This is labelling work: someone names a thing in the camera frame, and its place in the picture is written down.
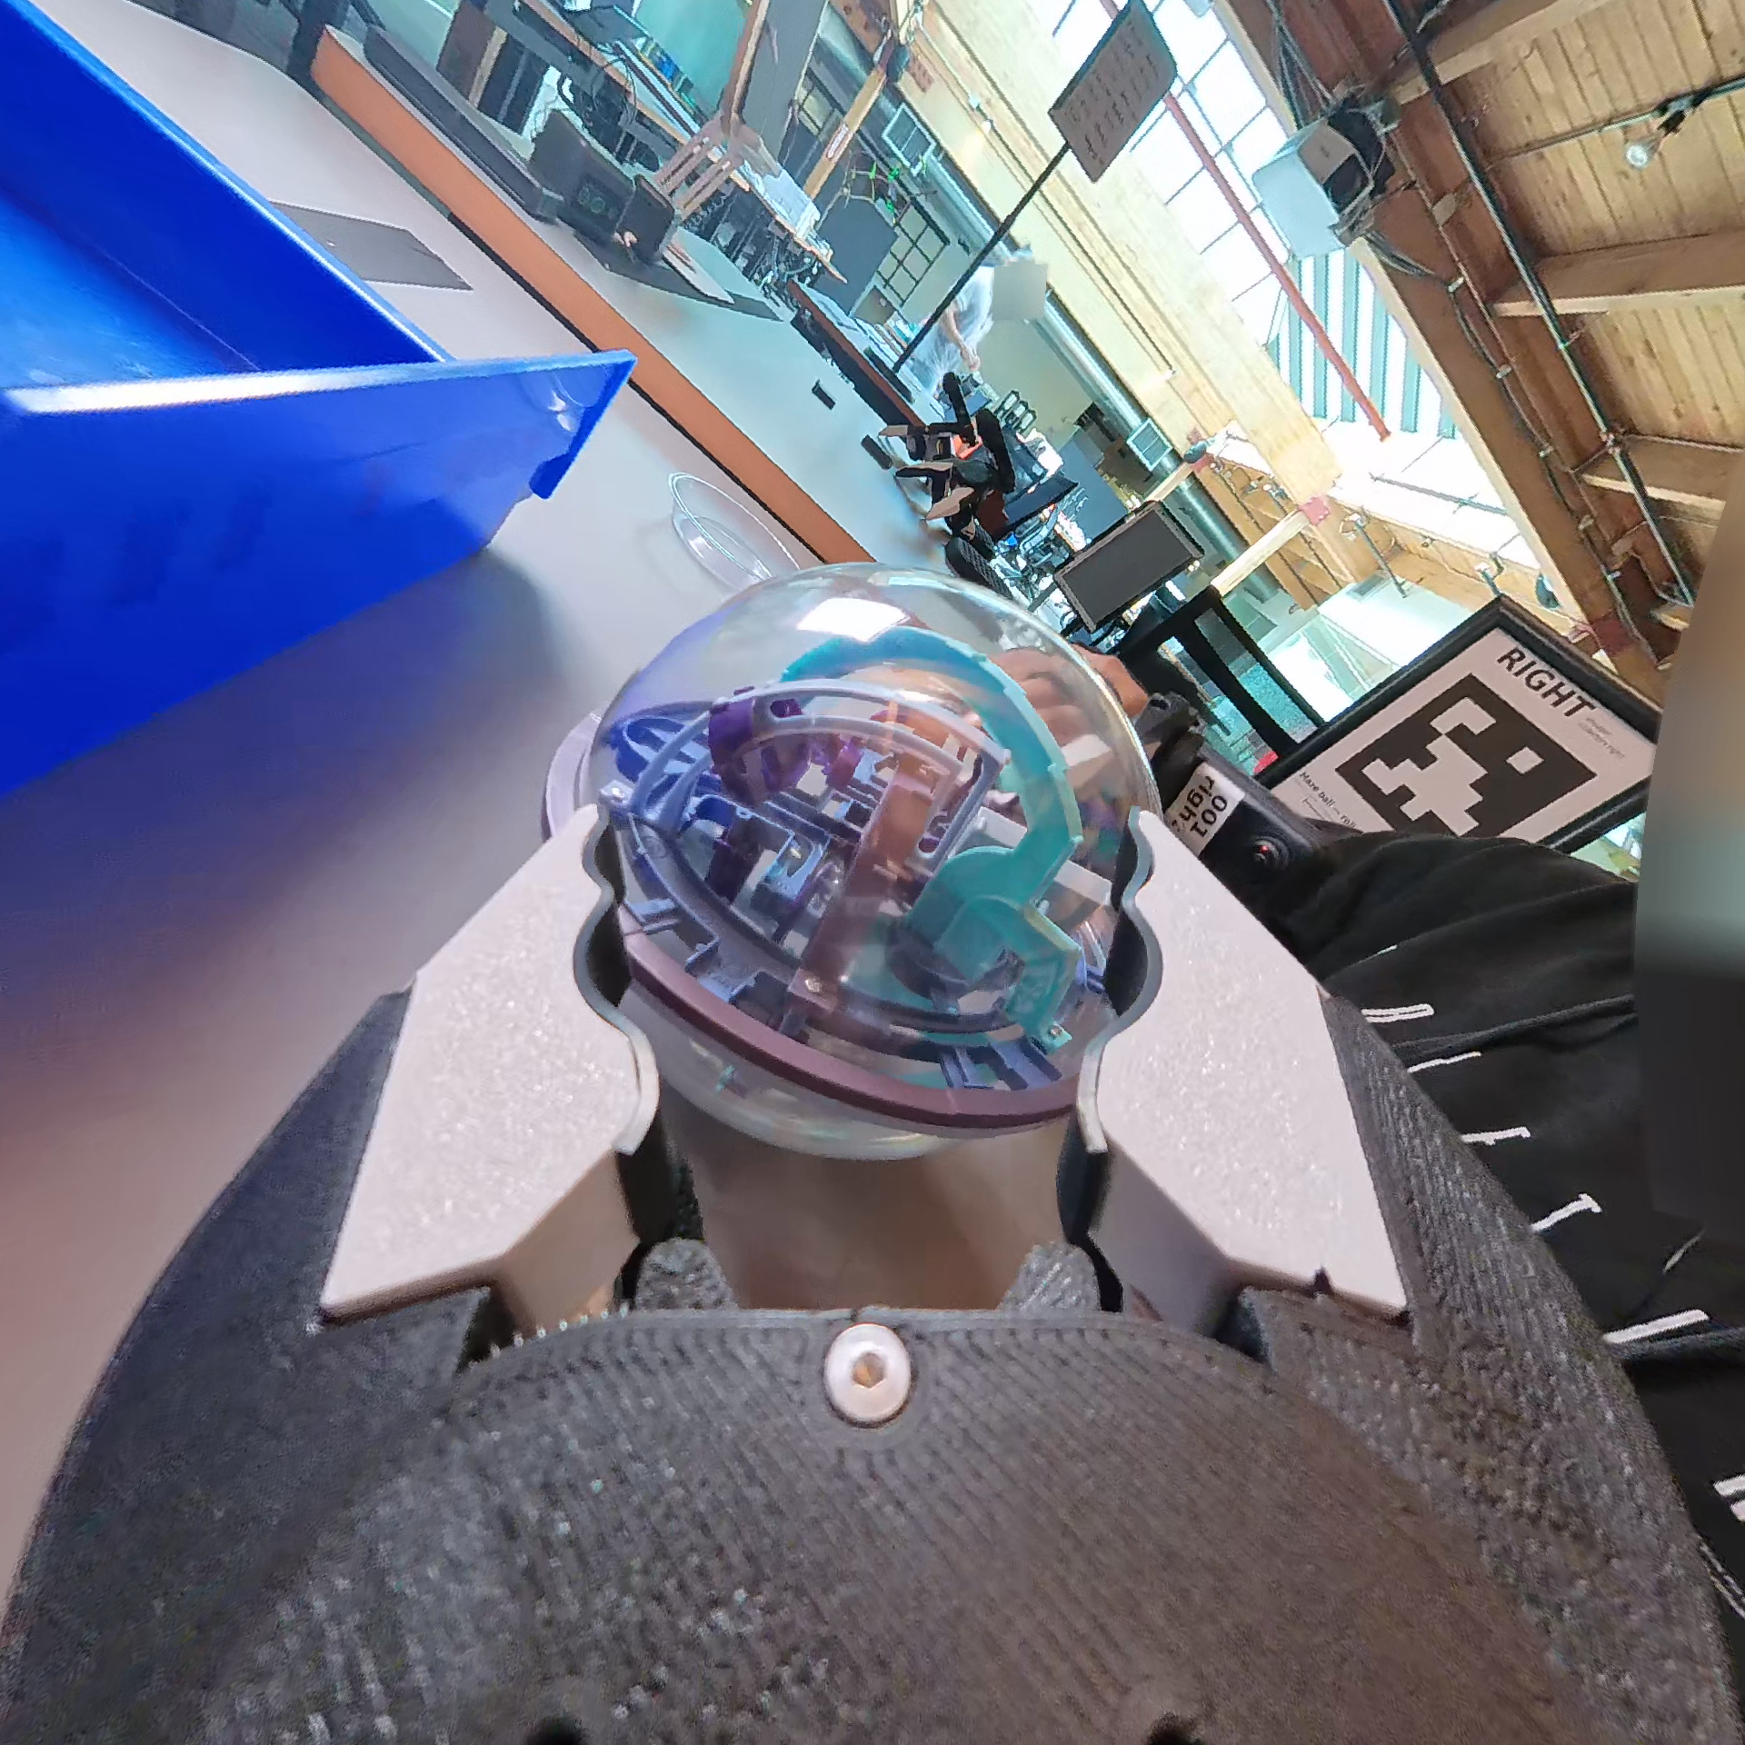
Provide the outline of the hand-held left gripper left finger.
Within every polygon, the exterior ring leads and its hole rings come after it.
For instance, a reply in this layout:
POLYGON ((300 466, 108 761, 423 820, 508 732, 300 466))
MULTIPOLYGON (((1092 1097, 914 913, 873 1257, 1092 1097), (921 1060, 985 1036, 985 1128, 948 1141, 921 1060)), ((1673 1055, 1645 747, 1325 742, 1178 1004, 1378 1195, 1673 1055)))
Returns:
POLYGON ((640 1243, 620 1165, 652 1134, 647 1038, 585 942, 613 912, 597 807, 558 828, 412 977, 321 1313, 356 1322, 488 1288, 574 1322, 640 1243))

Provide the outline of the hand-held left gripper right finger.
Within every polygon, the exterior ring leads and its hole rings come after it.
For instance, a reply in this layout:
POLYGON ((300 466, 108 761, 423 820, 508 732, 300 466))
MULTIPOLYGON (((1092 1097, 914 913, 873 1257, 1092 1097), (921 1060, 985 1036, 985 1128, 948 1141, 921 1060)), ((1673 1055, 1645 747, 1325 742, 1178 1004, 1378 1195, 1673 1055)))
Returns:
POLYGON ((1084 1057, 1078 1128, 1105 1162, 1089 1234, 1162 1322, 1222 1322, 1242 1289, 1404 1315, 1322 992, 1264 924, 1134 812, 1120 916, 1139 948, 1130 1008, 1084 1057))

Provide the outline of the clear plastic maze ball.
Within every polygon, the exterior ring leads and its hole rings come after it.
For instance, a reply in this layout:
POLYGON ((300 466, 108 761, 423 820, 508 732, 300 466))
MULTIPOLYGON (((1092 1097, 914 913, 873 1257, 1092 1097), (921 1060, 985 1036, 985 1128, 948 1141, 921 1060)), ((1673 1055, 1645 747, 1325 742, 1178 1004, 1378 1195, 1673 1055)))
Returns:
POLYGON ((1013 600, 844 563, 754 581, 573 726, 662 1088, 820 1156, 1069 1114, 1116 1023, 1127 819, 1165 698, 1013 600))

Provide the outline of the black white marker sign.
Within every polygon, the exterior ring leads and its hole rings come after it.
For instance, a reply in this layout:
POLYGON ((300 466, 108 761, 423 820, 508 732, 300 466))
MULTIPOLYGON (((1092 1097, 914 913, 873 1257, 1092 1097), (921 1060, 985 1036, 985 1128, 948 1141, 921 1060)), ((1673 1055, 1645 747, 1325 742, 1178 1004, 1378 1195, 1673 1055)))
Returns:
POLYGON ((1645 817, 1660 725, 1657 704, 1496 598, 1257 781, 1315 822, 1579 853, 1645 817))

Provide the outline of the computer monitor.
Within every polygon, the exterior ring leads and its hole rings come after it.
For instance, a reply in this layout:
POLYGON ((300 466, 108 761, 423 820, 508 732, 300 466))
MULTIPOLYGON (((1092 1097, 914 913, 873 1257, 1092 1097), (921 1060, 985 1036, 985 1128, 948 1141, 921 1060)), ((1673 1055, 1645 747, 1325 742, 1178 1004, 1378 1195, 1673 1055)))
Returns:
POLYGON ((1055 573, 1055 592, 1084 629, 1100 629, 1172 577, 1204 548, 1165 503, 1149 503, 1084 547, 1055 573))

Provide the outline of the black printed hoodie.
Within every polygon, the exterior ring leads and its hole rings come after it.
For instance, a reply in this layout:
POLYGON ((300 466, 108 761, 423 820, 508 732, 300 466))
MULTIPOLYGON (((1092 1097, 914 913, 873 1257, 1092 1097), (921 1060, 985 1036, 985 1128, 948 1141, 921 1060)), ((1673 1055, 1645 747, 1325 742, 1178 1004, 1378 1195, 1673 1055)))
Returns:
POLYGON ((1340 832, 1261 912, 1363 1009, 1576 1286, 1663 1447, 1740 1655, 1740 1246, 1652 1204, 1635 887, 1521 840, 1340 832))

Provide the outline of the black and tan device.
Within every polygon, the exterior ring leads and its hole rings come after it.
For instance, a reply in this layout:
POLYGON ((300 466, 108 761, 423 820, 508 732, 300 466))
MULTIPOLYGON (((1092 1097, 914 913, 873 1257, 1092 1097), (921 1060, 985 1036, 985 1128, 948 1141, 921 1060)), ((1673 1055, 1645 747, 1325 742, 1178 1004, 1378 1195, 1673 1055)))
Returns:
POLYGON ((889 424, 876 439, 902 486, 927 490, 920 522, 953 537, 1003 539, 1015 529, 1020 490, 1029 451, 987 405, 969 403, 958 372, 945 372, 941 422, 889 424))

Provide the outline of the clear plastic dish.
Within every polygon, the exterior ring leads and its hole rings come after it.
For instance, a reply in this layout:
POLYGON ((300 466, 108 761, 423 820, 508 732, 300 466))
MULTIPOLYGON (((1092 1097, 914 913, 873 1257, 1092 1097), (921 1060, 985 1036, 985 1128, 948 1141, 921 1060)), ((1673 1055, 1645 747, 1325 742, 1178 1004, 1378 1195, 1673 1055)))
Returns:
POLYGON ((703 477, 675 472, 669 501, 676 539, 730 593, 812 567, 760 512, 703 477))

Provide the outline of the blue plastic bin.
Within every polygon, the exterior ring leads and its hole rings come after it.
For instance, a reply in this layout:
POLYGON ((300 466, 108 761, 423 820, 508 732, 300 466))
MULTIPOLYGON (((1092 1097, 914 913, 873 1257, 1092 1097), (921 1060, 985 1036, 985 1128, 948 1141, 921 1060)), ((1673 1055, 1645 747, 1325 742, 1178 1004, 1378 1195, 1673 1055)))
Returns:
POLYGON ((1 6, 4 791, 479 553, 622 350, 463 361, 1 6))

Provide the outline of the dark tape strip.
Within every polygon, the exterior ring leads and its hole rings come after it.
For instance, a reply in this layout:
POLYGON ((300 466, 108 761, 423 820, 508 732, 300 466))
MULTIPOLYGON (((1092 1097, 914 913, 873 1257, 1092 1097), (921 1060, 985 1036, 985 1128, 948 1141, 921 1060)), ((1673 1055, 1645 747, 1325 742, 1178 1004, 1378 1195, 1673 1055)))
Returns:
POLYGON ((427 290, 472 289, 467 279, 402 226, 292 203, 273 203, 273 209, 360 282, 427 290))

